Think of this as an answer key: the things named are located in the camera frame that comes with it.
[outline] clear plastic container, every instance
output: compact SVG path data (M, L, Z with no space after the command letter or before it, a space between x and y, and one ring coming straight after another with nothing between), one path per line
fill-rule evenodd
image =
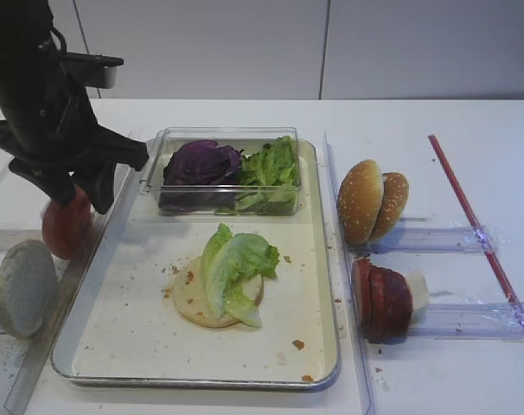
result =
M214 140L220 147L229 145L240 151L241 156L250 157L280 137L291 139L293 169L297 172L292 185L164 184L164 171L170 159L185 144ZM294 128L169 128L158 133L150 164L144 170L142 192L154 196L162 215L292 215L297 211L302 187L300 168Z

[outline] white table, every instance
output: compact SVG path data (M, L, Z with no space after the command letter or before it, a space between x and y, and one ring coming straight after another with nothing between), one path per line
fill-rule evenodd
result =
M343 297L341 269L330 216L324 134L333 145L342 178L364 158L385 171L404 172L411 183L407 215L441 226L467 224L428 143L435 133L481 221L497 235L500 259L524 301L524 101L94 101L99 122L148 140L167 126L295 126L320 157L329 233L330 271ZM46 198L18 178L6 178L0 227L38 227ZM5 207L7 203L16 207ZM453 295L434 301L494 302L503 299L481 256L390 254L377 262L399 271L424 270L430 290ZM337 304L339 324L345 313ZM49 364L27 414L67 415L206 413L361 413L351 345L342 335L342 373L328 390L312 394L216 391L88 391L70 386ZM409 339L371 347L371 385L382 414L504 414L524 412L524 346L496 341Z

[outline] red stick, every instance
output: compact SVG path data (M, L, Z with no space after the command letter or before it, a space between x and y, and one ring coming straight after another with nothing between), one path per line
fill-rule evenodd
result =
M429 141L431 142L431 146L435 150L435 154L437 154L437 158L441 163L441 166L443 166L444 173L446 174L446 177L449 179L452 189L454 190L454 193L456 194L458 201L460 202L460 205L462 206L462 209L465 212L466 217L468 218L468 221L473 227L481 228L481 224L479 223L476 214L471 208L470 202L466 198L466 195L463 193L462 186L460 186L460 183L458 182L458 179L456 178L451 165L446 159L446 156L444 155L437 138L434 135L430 135ZM504 272L504 270L502 269L501 262L496 257L496 254L494 252L486 252L485 256L487 257L490 267L496 275L496 279L498 280L498 283L500 284L502 291L504 291L504 296L506 296L507 300L510 303L519 304L520 300L515 294L514 288L512 287L512 284L510 283L510 280L508 279L506 272ZM524 328L523 321L521 320L520 311L514 310L514 313L521 326Z

